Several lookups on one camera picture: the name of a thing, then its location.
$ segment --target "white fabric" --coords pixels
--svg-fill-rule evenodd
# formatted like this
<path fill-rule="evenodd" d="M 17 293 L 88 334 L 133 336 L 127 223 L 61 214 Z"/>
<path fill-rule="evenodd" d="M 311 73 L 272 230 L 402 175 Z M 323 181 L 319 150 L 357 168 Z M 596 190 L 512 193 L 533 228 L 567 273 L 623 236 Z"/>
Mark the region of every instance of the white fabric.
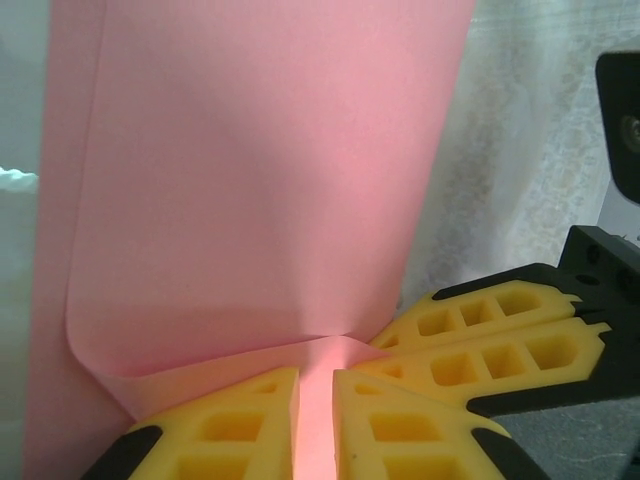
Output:
<path fill-rule="evenodd" d="M 37 170 L 47 6 L 0 0 L 5 170 Z M 434 288 L 534 261 L 555 263 L 570 225 L 596 223 L 609 173 L 595 61 L 635 35 L 637 0 L 478 0 L 403 308 Z M 3 479 L 19 478 L 35 185 L 33 177 L 0 172 Z"/>

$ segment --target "pink cardboard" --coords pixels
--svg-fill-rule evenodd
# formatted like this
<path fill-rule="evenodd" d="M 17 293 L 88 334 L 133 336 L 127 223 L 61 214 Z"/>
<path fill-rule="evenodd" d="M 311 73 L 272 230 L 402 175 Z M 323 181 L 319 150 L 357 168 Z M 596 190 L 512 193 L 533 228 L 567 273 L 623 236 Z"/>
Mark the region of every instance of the pink cardboard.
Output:
<path fill-rule="evenodd" d="M 471 10 L 53 0 L 27 478 L 281 365 L 296 478 L 335 476 L 331 373 L 379 354 Z"/>

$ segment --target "yellow foam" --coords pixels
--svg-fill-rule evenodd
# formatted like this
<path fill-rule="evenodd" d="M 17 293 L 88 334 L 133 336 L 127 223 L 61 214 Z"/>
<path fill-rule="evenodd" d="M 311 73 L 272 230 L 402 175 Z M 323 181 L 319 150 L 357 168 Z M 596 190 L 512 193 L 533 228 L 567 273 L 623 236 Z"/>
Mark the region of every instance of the yellow foam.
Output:
<path fill-rule="evenodd" d="M 291 480 L 298 370 L 280 368 L 136 424 L 163 435 L 131 480 Z"/>
<path fill-rule="evenodd" d="M 459 407 L 474 397 L 586 380 L 606 323 L 569 318 L 361 363 L 355 370 Z"/>
<path fill-rule="evenodd" d="M 514 280 L 445 300 L 427 295 L 371 345 L 402 354 L 516 328 L 570 318 L 572 301 L 554 287 Z"/>
<path fill-rule="evenodd" d="M 507 432 L 465 410 L 351 370 L 334 372 L 338 480 L 504 478 L 471 435 Z"/>

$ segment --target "pink paper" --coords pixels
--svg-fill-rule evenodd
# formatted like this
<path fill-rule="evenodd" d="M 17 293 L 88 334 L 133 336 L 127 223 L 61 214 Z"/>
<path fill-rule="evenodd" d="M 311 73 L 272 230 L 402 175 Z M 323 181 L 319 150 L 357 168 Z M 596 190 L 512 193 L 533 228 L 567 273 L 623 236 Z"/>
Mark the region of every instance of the pink paper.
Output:
<path fill-rule="evenodd" d="M 104 5 L 52 3 L 26 476 L 285 364 L 296 478 L 328 474 L 313 420 L 393 312 L 472 1 Z"/>

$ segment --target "white lace curtain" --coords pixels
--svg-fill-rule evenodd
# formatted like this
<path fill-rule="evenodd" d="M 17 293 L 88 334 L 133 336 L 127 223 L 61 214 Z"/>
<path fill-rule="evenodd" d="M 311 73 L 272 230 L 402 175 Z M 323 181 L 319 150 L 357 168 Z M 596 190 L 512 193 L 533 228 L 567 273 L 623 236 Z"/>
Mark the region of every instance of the white lace curtain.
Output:
<path fill-rule="evenodd" d="M 477 0 L 403 286 L 555 263 L 609 183 L 594 66 L 640 35 L 637 0 Z M 0 477 L 19 478 L 46 0 L 0 1 Z"/>

